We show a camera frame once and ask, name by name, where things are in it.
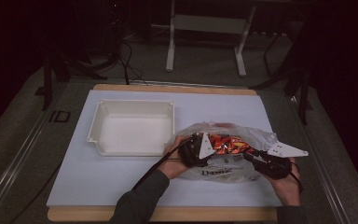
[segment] table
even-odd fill
[[[9,174],[7,179],[3,179],[2,184],[9,187],[9,190],[0,190],[0,223],[9,223],[13,217],[18,217],[18,222],[43,222],[48,223],[51,219],[62,221],[105,221],[113,214],[113,206],[61,206],[56,208],[46,208],[50,187],[54,183],[57,167],[62,162],[68,145],[74,135],[77,122],[80,118],[82,109],[90,90],[95,87],[95,83],[69,82],[61,84],[63,86],[58,94],[60,97],[53,101],[43,119],[39,120],[35,128],[30,133],[29,142],[25,142],[25,147],[19,152],[19,156],[26,158],[25,162],[14,163],[16,167],[7,169]],[[249,90],[230,89],[230,88],[202,88],[186,87],[184,85],[171,84],[170,86],[116,86],[118,90],[135,91],[141,90],[160,90],[191,92],[209,92],[215,94],[247,94]],[[346,212],[340,198],[336,194],[335,186],[326,174],[324,164],[318,153],[318,148],[308,137],[304,126],[297,117],[295,107],[289,98],[284,97],[280,92],[275,91],[256,91],[261,98],[272,130],[278,135],[280,141],[297,148],[307,150],[310,155],[298,158],[296,163],[301,169],[301,181],[304,187],[302,193],[302,204],[306,210],[306,215],[310,223],[349,223],[345,221]],[[70,115],[69,119],[57,118],[61,115]],[[275,220],[275,208],[264,207],[227,207],[228,212],[239,214],[237,221],[249,220]],[[203,207],[181,208],[158,208],[156,217],[159,220],[183,220],[192,217],[192,221],[228,221],[222,220],[221,209],[211,209],[209,212]]]

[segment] metal stand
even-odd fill
[[[249,34],[252,19],[255,14],[255,6],[252,6],[246,20],[230,19],[230,18],[214,18],[202,16],[176,15],[175,0],[171,1],[171,25],[170,25],[170,45],[168,48],[168,57],[166,71],[173,71],[173,61],[175,54],[174,32],[175,29],[193,30],[204,32],[217,32],[226,34],[241,35],[240,44],[234,48],[235,58],[238,66],[240,77],[246,76],[245,66],[243,64],[242,50],[245,45],[246,38]]]

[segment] white paper sheet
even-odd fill
[[[47,206],[115,205],[159,160],[157,157],[103,157],[97,153],[95,146],[87,142],[87,136],[98,101],[102,99],[174,101],[176,131],[194,123],[212,121],[272,132],[259,96],[90,91]],[[271,185],[263,177],[237,184],[176,178],[158,202],[158,206],[279,205]]]

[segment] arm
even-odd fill
[[[157,170],[138,189],[121,196],[109,223],[147,223],[153,215],[159,198],[169,185],[169,178]]]
[[[292,165],[292,173],[299,179],[300,174],[296,165]],[[274,180],[265,176],[271,183],[283,206],[277,208],[279,224],[307,224],[304,208],[301,206],[298,183],[289,175],[285,179]]]
[[[173,145],[167,147],[164,153],[174,149],[185,138],[176,137]],[[109,223],[114,224],[140,224],[147,223],[152,217],[159,198],[170,185],[170,179],[174,179],[188,167],[179,159],[179,154],[174,152],[168,161],[163,162],[137,189],[123,194],[117,202],[116,210]]]

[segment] white plastic tray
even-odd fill
[[[173,102],[100,100],[88,142],[102,156],[161,156],[173,133]]]

